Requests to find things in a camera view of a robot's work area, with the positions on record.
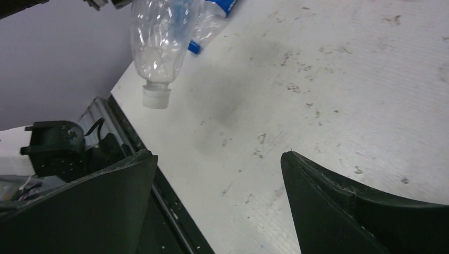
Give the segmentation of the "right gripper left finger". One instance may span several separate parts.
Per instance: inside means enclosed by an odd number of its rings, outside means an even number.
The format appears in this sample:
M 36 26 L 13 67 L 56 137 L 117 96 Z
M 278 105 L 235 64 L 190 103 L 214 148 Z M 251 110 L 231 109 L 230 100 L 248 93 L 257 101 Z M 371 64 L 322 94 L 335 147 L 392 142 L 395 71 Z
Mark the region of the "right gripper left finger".
M 1 253 L 135 253 L 157 161 L 140 150 L 37 198 L 11 203 L 1 214 Z

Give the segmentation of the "crushed clear bottle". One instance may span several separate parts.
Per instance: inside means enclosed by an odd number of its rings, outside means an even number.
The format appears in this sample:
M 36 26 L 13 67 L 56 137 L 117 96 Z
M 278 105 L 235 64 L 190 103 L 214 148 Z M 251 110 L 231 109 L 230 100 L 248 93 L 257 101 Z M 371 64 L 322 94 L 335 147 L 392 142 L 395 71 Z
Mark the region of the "crushed clear bottle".
M 200 1 L 132 2 L 130 41 L 143 86 L 142 103 L 166 109 L 169 85 L 181 71 L 200 10 Z

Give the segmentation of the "large Pepsi bottle blue cap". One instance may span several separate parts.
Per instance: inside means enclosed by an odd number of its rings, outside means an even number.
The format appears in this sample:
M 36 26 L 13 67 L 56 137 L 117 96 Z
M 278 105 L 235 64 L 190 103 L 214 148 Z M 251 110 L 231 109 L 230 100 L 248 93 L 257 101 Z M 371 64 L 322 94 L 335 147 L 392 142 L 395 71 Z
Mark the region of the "large Pepsi bottle blue cap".
M 221 33 L 228 23 L 228 16 L 236 0 L 207 0 L 200 6 L 200 13 L 188 50 L 196 55 Z

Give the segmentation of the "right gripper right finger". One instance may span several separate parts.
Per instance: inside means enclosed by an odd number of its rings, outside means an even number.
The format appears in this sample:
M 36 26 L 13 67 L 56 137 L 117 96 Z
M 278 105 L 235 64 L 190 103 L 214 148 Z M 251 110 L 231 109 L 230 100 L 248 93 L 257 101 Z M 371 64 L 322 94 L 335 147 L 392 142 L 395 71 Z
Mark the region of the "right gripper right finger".
M 302 253 L 448 253 L 448 206 L 371 188 L 294 151 L 281 169 Z

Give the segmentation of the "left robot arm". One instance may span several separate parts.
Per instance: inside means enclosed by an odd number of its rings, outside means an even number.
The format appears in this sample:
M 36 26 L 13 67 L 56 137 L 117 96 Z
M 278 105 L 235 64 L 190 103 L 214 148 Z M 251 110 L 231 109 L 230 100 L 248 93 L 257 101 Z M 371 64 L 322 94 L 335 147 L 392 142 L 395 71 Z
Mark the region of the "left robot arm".
M 111 100 L 129 15 L 129 1 L 1 1 L 1 191 L 31 199 L 132 153 Z

